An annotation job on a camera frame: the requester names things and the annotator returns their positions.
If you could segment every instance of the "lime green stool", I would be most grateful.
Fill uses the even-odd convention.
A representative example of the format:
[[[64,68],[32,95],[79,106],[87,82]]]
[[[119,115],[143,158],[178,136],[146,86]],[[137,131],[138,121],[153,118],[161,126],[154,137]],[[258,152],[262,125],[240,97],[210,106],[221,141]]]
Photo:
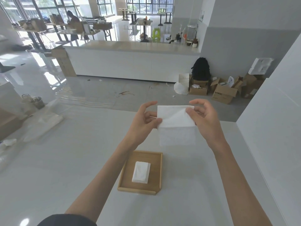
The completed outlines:
[[[153,41],[160,41],[161,40],[161,33],[160,28],[154,28],[153,29]]]

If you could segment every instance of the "wooden tray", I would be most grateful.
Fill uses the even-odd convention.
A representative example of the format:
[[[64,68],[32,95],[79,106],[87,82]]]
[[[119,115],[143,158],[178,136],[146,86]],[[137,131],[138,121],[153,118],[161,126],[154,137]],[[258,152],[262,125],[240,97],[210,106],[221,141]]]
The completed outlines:
[[[161,152],[133,151],[122,168],[117,190],[156,195],[162,186],[162,159],[163,153]],[[150,163],[147,184],[132,182],[134,167],[137,161]]]

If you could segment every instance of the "person's left arm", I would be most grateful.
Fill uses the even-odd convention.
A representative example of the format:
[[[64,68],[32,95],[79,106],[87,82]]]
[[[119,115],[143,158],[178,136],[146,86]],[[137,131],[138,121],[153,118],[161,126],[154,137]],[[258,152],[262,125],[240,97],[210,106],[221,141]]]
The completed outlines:
[[[96,222],[129,154],[141,144],[152,129],[162,122],[157,112],[145,111],[157,102],[147,102],[139,108],[124,139],[100,172],[77,197],[65,214],[76,214]]]

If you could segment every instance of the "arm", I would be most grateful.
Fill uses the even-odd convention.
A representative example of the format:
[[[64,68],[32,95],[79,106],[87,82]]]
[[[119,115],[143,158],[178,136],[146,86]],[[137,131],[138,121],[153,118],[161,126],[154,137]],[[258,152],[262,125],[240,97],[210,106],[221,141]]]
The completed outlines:
[[[234,226],[271,226],[232,154],[217,112],[207,100],[195,99],[190,103],[203,105],[195,106],[194,110],[187,108],[186,112],[194,120],[215,155]]]
[[[128,156],[141,144],[153,128],[162,122],[157,112],[145,112],[157,102],[147,102],[139,108],[124,139],[100,172],[65,212],[77,214],[96,222]]]

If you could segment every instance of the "person's left hand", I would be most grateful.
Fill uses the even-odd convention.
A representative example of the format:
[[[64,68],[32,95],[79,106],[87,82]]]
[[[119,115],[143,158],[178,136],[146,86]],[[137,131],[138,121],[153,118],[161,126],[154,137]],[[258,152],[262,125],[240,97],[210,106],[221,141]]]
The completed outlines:
[[[162,122],[161,118],[156,118],[157,112],[145,112],[147,107],[155,104],[157,101],[142,104],[133,119],[125,138],[129,139],[135,146],[143,143],[152,129],[157,128]]]

